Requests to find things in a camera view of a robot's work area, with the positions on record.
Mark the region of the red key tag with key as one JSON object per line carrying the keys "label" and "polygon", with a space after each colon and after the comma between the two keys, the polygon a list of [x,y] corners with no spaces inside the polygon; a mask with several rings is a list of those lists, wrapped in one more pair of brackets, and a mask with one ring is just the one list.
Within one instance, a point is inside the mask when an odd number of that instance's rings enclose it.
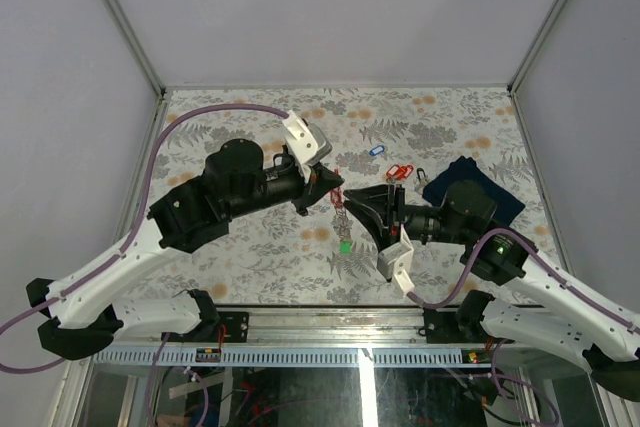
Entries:
{"label": "red key tag with key", "polygon": [[330,192],[330,202],[337,212],[344,212],[344,198],[340,187],[333,189]]}

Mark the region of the metal key holder red handle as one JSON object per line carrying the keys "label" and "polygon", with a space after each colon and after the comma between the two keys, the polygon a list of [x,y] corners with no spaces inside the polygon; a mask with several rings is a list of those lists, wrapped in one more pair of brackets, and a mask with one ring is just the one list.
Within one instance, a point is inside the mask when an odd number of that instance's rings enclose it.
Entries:
{"label": "metal key holder red handle", "polygon": [[332,220],[332,226],[334,232],[338,236],[341,242],[351,243],[351,227],[352,221],[348,218],[347,211],[344,207],[338,207],[335,209],[335,214]]}

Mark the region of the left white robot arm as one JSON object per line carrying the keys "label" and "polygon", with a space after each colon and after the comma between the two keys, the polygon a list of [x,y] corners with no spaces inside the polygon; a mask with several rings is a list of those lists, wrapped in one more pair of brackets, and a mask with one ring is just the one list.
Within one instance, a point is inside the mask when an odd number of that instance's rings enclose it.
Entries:
{"label": "left white robot arm", "polygon": [[289,151],[278,154],[270,168],[263,161],[257,143],[226,142],[206,158],[201,175],[151,205],[133,241],[120,240],[65,279],[30,282],[29,302],[43,305],[47,318],[37,329],[42,348],[80,360],[115,340],[217,341],[220,315],[204,290],[146,301],[123,295],[154,270],[228,235],[233,219],[286,202],[305,215],[343,183],[318,161],[303,173]]}

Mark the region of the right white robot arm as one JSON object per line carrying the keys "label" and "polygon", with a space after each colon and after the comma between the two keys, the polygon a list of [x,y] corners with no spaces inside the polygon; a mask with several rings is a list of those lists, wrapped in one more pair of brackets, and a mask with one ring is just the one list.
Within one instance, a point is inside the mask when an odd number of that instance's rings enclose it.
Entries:
{"label": "right white robot arm", "polygon": [[524,310],[479,291],[470,291],[455,312],[458,334],[467,341],[484,335],[513,340],[581,368],[602,388],[623,399],[639,399],[639,316],[565,272],[513,229],[500,225],[497,209],[477,183],[453,183],[440,206],[406,203],[400,186],[381,184],[345,192],[344,205],[373,237],[377,269],[424,309],[448,305],[456,292],[429,303],[410,271],[414,242],[464,247],[465,268],[455,290],[474,275],[508,288],[549,310]]}

